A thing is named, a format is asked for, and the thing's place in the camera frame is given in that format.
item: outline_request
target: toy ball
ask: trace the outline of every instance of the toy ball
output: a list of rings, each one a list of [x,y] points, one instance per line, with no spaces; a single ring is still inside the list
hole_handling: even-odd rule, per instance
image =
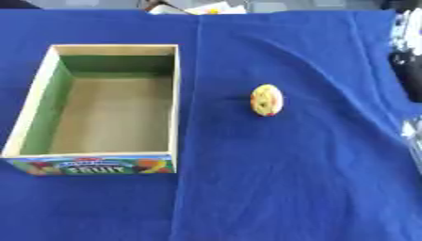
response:
[[[273,85],[265,84],[252,92],[252,110],[260,116],[275,116],[283,108],[283,104],[283,94]]]

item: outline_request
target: cardboard box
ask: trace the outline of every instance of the cardboard box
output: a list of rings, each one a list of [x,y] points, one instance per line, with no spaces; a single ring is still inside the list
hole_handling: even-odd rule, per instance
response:
[[[177,45],[52,45],[2,158],[35,175],[174,173]]]

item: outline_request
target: box wall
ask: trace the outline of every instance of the box wall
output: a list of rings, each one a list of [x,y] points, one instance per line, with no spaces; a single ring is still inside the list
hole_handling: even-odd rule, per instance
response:
[[[20,154],[45,154],[57,129],[61,113],[72,87],[72,75],[58,62],[53,76],[42,95],[37,113],[26,135]]]
[[[93,155],[13,158],[7,161],[33,175],[174,173],[170,155]]]

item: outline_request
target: black object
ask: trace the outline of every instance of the black object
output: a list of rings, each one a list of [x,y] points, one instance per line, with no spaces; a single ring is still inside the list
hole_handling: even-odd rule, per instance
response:
[[[394,52],[389,60],[409,99],[422,103],[422,57],[412,51]]]
[[[0,8],[38,8],[21,0],[0,0]]]

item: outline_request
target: table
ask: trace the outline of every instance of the table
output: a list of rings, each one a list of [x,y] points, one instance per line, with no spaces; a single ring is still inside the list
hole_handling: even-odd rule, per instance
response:
[[[419,240],[420,113],[388,66],[391,11],[149,16],[2,11],[0,146],[52,43],[178,43],[180,173],[28,176],[0,164],[5,240]],[[254,116],[273,83],[282,113]]]

